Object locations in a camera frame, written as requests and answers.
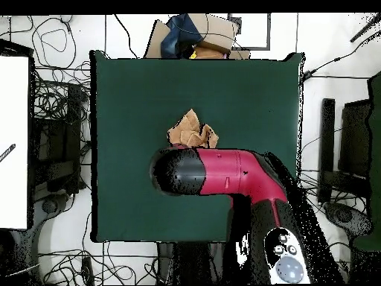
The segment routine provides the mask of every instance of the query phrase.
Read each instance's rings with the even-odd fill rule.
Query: green table
[[[295,175],[301,54],[110,60],[96,51],[91,63],[96,241],[225,241],[227,196],[169,197],[150,181],[151,157],[190,108],[220,137],[218,148],[271,151]]]
[[[354,246],[364,251],[381,251],[381,72],[368,81],[372,102],[369,127],[371,128],[369,180],[371,182],[371,217],[374,230],[360,236]]]

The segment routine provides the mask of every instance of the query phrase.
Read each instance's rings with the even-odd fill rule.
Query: brown paper
[[[215,148],[218,135],[207,124],[200,131],[199,119],[196,113],[190,109],[182,119],[167,133],[171,144],[184,144],[188,147]]]

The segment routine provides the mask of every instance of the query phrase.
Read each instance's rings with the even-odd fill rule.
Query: black cable
[[[328,246],[328,248],[330,249],[331,247],[333,247],[333,246],[335,246],[337,244],[341,244],[342,246],[346,246],[349,250],[352,250],[352,247],[349,244],[346,244],[346,243],[341,242],[341,241],[337,241],[337,242],[334,242],[333,244],[330,244]]]
[[[71,251],[82,251],[81,249],[72,249],[72,250],[63,250],[63,251],[54,251],[54,252],[49,252],[49,253],[43,253],[40,252],[38,254],[39,257],[44,257],[44,256],[77,256],[77,255],[72,255],[67,252]],[[107,255],[110,257],[114,258],[157,258],[157,255]],[[93,255],[94,258],[102,258],[102,255]]]
[[[298,31],[299,31],[299,13],[296,13],[296,41],[295,41],[295,53],[298,52]]]
[[[102,286],[104,286],[104,242],[102,243]]]
[[[132,54],[135,56],[136,59],[138,59],[138,56],[136,56],[136,54],[134,53],[134,51],[131,49],[131,37],[129,36],[129,32],[128,30],[124,27],[123,23],[120,21],[120,19],[118,18],[118,16],[116,14],[114,14],[114,17],[117,19],[117,21],[119,22],[119,24],[121,25],[121,27],[126,31],[127,35],[128,35],[128,48],[129,48],[129,51],[132,52]]]
[[[33,28],[33,20],[32,20],[32,21],[30,20],[31,16],[27,16],[27,18],[29,19],[29,22],[31,22],[31,24],[32,24],[32,25],[31,25],[31,28],[29,28],[29,29],[27,29],[27,30],[23,30],[23,31],[12,31],[12,30],[11,30],[11,26],[10,26],[10,30],[9,30],[8,32],[1,33],[1,34],[0,34],[0,37],[2,37],[2,36],[5,35],[5,34],[9,34],[9,35],[11,35],[11,34],[16,34],[16,33],[24,33],[24,32],[32,31],[32,28]]]
[[[357,80],[368,80],[369,77],[351,77],[351,76],[311,76],[311,78],[332,78],[332,79],[357,79]]]
[[[104,53],[106,53],[107,47],[107,14],[104,16]]]
[[[311,70],[311,71],[306,71],[306,72],[304,73],[303,81],[306,81],[306,80],[310,79],[311,77],[313,77],[313,74],[314,74],[315,72],[317,72],[319,69],[325,67],[326,65],[329,65],[330,63],[338,62],[338,61],[340,61],[340,60],[342,60],[342,59],[344,59],[344,58],[346,58],[346,57],[349,57],[350,55],[354,54],[354,53],[357,51],[357,49],[360,48],[360,46],[368,44],[371,40],[375,39],[375,38],[378,37],[380,34],[381,34],[381,31],[377,31],[377,32],[375,32],[374,34],[368,36],[366,39],[364,39],[360,44],[358,44],[358,46],[357,46],[351,53],[346,54],[345,56],[342,56],[342,57],[337,57],[337,58],[335,58],[335,59],[333,59],[333,60],[331,60],[331,61],[329,61],[329,62],[327,62],[327,63],[325,63],[325,64],[323,64],[323,65],[321,65],[321,66],[319,66],[319,67],[316,68],[316,69],[313,69],[313,70]]]
[[[123,268],[126,268],[126,269],[128,269],[130,272],[131,272],[131,276],[128,278],[128,279],[123,279],[122,277],[120,277],[121,279],[123,279],[124,281],[129,281],[133,276],[135,276],[135,282],[134,283],[136,283],[136,273],[135,273],[135,271],[131,268],[131,267],[128,267],[128,266],[126,266],[126,265],[123,265],[123,266],[119,266],[120,268],[118,269],[118,270],[116,270],[116,266],[115,266],[115,264],[114,264],[114,261],[111,259],[111,255],[110,255],[110,253],[109,253],[109,248],[110,248],[110,244],[111,244],[111,242],[109,242],[109,244],[108,244],[108,246],[107,246],[107,256],[109,257],[109,260],[110,260],[110,262],[111,262],[111,264],[112,264],[112,267],[114,268],[114,271],[115,271],[115,274],[118,274],[118,271],[119,270],[121,270],[121,269],[123,269]]]
[[[66,26],[66,28],[67,28],[67,30],[68,30],[68,33],[70,33],[70,35],[71,35],[71,39],[72,39],[72,41],[73,41],[73,45],[74,45],[74,56],[73,56],[72,61],[71,61],[71,62],[69,63],[69,65],[66,66],[66,67],[52,66],[52,65],[50,65],[50,64],[48,63],[48,61],[46,60],[46,56],[45,56],[45,48],[44,48],[44,45],[43,45],[42,38],[41,38],[41,36],[40,36],[39,33],[38,33],[38,30],[39,30],[39,28],[41,28],[46,22],[51,21],[51,20],[57,20],[57,21],[60,21],[60,23],[63,23],[63,24]],[[46,64],[44,64],[44,63],[41,62],[41,60],[40,60],[40,58],[39,58],[38,51],[37,51],[37,49],[36,49],[36,45],[35,45],[35,42],[34,42],[34,36],[35,36],[36,33],[37,33],[37,36],[39,37],[40,42],[42,43],[42,45],[41,45],[41,47],[42,47],[42,53],[43,53],[44,59],[45,59],[45,61],[46,61]],[[69,68],[69,67],[74,63],[75,58],[76,58],[76,56],[77,56],[77,44],[76,44],[76,42],[75,42],[75,40],[74,40],[73,32],[71,32],[70,24],[67,23],[67,22],[63,22],[61,19],[58,19],[58,18],[48,18],[48,19],[46,19],[44,22],[42,22],[41,24],[39,24],[37,27],[34,28],[34,32],[32,33],[32,45],[33,45],[34,51],[36,52],[37,60],[39,61],[39,63],[41,64],[41,66],[45,66],[45,67],[52,67],[52,68],[55,68],[55,69],[66,69],[66,68]]]
[[[155,278],[155,276],[153,276],[153,275],[151,274],[151,272],[153,271],[153,266],[155,265],[156,261],[158,261],[158,259],[159,259],[159,258],[154,258],[152,264],[147,264],[147,263],[146,263],[146,264],[144,265],[144,269],[145,269],[145,271],[147,272],[147,274],[144,275],[142,278],[140,278],[140,279],[135,283],[135,285],[139,285],[139,283],[140,283],[141,281],[143,281],[145,278],[147,278],[148,276],[152,276],[153,278]],[[147,271],[147,266],[151,266],[151,270],[150,270],[150,271]]]
[[[335,132],[339,132],[340,130],[342,130],[342,128],[339,128],[339,129],[337,129],[337,130],[334,130],[333,132],[334,132],[334,133],[335,133]],[[305,148],[306,146],[308,146],[309,144],[312,144],[313,142],[316,142],[316,141],[319,140],[321,137],[322,137],[322,136],[319,136],[317,139],[314,139],[314,140],[312,140],[311,142],[309,142],[309,143],[307,143],[306,145],[304,145],[303,148],[301,149],[301,153],[303,152],[303,150],[304,150],[304,148]]]

